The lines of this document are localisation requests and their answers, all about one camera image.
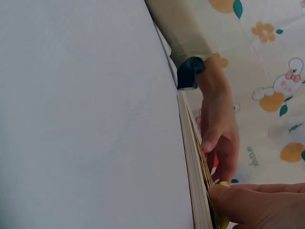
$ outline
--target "bed sheet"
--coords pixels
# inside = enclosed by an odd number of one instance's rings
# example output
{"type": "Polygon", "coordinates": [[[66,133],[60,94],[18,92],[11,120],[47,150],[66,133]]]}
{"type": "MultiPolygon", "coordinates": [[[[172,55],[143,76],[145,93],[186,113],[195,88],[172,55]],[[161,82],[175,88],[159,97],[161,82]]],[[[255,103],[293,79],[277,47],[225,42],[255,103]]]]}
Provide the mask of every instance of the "bed sheet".
{"type": "MultiPolygon", "coordinates": [[[[241,144],[232,183],[305,182],[305,1],[190,2],[233,91],[241,144]]],[[[202,94],[186,94],[199,124],[202,94]]]]}

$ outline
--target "green leaf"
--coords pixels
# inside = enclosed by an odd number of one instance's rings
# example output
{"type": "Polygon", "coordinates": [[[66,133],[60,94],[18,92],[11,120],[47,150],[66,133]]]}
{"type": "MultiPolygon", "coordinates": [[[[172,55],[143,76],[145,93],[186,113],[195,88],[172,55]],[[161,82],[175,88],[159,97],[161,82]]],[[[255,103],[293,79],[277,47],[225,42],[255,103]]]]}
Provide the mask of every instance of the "green leaf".
{"type": "Polygon", "coordinates": [[[288,101],[288,100],[291,100],[292,98],[293,98],[293,96],[290,96],[290,97],[286,98],[286,99],[284,100],[284,102],[286,102],[286,101],[288,101]]]}
{"type": "Polygon", "coordinates": [[[283,116],[284,114],[286,114],[287,111],[288,111],[287,105],[283,105],[280,109],[280,117],[283,116]]]}
{"type": "Polygon", "coordinates": [[[238,183],[238,180],[237,179],[232,179],[231,183],[238,183]]]}
{"type": "Polygon", "coordinates": [[[305,161],[305,150],[301,153],[301,157],[305,161]]]}
{"type": "Polygon", "coordinates": [[[240,0],[235,0],[235,2],[233,4],[233,9],[234,9],[236,16],[240,19],[243,14],[243,5],[240,2],[240,0]]]}
{"type": "Polygon", "coordinates": [[[278,29],[278,30],[276,30],[275,32],[276,32],[277,34],[282,34],[284,31],[281,30],[281,29],[278,29]]]}

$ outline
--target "yellow bookmark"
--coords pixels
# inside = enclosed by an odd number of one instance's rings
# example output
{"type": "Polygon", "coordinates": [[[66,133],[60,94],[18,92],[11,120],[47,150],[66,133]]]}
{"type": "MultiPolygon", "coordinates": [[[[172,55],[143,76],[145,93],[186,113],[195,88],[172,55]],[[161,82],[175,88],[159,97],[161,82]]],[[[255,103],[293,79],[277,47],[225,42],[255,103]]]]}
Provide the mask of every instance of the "yellow bookmark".
{"type": "MultiPolygon", "coordinates": [[[[225,181],[220,182],[220,185],[229,187],[228,182],[225,182],[225,181]]],[[[230,220],[228,217],[218,215],[218,224],[219,224],[220,229],[226,229],[228,227],[229,223],[230,223],[230,220]]]]}

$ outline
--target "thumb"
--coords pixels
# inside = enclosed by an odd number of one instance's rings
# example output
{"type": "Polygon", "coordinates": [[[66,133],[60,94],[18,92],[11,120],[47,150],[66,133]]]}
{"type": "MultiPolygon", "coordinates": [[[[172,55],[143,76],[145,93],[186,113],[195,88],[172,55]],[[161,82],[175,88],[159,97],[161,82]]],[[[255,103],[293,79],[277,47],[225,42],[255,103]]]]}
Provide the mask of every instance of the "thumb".
{"type": "Polygon", "coordinates": [[[219,125],[208,128],[202,139],[202,150],[205,153],[210,153],[215,148],[222,133],[223,129],[219,125]]]}
{"type": "Polygon", "coordinates": [[[269,193],[223,185],[213,186],[209,195],[218,211],[232,222],[244,223],[248,226],[254,226],[261,219],[262,214],[266,213],[266,206],[272,201],[269,193]]]}

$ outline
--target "orange flower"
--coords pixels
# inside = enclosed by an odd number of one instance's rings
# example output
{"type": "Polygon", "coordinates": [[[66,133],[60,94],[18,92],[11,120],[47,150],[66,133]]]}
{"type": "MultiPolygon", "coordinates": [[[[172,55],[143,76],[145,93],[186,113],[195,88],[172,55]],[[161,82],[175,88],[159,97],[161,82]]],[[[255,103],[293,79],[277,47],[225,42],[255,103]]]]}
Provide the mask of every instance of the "orange flower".
{"type": "Polygon", "coordinates": [[[222,68],[225,68],[226,66],[228,66],[228,64],[229,64],[228,60],[226,58],[222,58],[219,53],[216,53],[215,57],[218,60],[220,66],[222,68]]]}
{"type": "Polygon", "coordinates": [[[259,21],[256,24],[256,27],[252,28],[252,33],[259,36],[259,39],[262,43],[266,43],[267,41],[274,41],[275,40],[275,34],[274,34],[275,28],[272,24],[266,23],[263,24],[261,21],[259,21]]]}

